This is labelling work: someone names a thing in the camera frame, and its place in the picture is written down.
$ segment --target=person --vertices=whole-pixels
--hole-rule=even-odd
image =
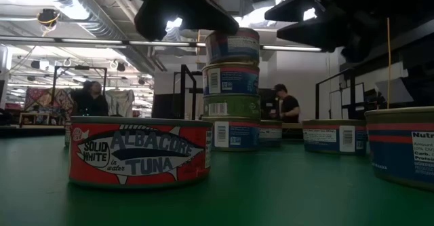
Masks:
[[[274,87],[274,90],[282,100],[280,119],[285,123],[298,123],[300,105],[298,105],[297,99],[288,94],[288,91],[283,84],[277,84]]]
[[[71,94],[74,100],[71,115],[108,116],[109,105],[101,95],[101,84],[97,81],[86,81],[83,89]]]

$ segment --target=man in black shirt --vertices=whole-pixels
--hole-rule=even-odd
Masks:
[[[282,100],[280,110],[280,118],[285,123],[298,123],[298,116],[300,115],[300,106],[298,101],[293,96],[288,94],[286,87],[283,84],[274,86],[278,97]]]

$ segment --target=green tuna can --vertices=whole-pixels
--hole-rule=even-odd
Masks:
[[[204,96],[203,116],[260,119],[260,96],[253,94],[214,94]]]

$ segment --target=air duct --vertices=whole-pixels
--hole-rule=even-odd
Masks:
[[[54,5],[70,19],[87,19],[92,23],[79,25],[98,39],[126,39],[126,36],[105,14],[94,0],[53,0]],[[145,55],[132,46],[125,49],[116,49],[127,57],[128,61],[140,72],[152,73],[155,67]]]

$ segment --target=black shirt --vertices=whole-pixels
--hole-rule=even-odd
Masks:
[[[299,107],[298,101],[293,96],[286,96],[282,102],[282,113],[287,113],[294,110],[294,108]],[[282,121],[285,123],[298,123],[298,115],[293,117],[282,117]]]
[[[106,98],[99,95],[93,98],[90,94],[83,94],[77,99],[78,115],[90,115],[90,116],[108,116],[109,105]]]

